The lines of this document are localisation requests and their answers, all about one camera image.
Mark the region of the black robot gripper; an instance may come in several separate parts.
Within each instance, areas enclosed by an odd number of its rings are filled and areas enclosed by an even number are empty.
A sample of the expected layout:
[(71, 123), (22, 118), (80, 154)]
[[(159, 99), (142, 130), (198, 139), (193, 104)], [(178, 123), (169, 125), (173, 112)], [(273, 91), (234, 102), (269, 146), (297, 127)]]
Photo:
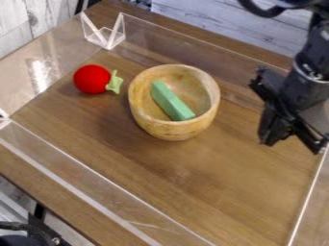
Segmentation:
[(298, 118), (314, 122), (306, 112), (329, 99), (329, 79), (298, 66), (286, 76), (260, 67), (249, 86), (265, 103), (257, 132), (260, 142), (273, 146), (294, 134), (316, 155), (322, 153), (329, 138), (317, 135)]

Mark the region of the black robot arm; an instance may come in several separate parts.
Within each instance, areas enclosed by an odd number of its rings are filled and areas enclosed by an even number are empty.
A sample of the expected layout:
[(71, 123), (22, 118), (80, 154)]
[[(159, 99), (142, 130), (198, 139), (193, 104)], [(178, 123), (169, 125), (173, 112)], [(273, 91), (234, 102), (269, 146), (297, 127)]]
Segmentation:
[(317, 154), (329, 144), (329, 131), (314, 126), (318, 116), (305, 117), (302, 113), (329, 100), (329, 0), (277, 0), (269, 9), (260, 8), (253, 0), (238, 2), (264, 18), (274, 18), (288, 10), (313, 13), (308, 40), (288, 75), (261, 67), (249, 87), (265, 102), (260, 142), (273, 146), (294, 135)]

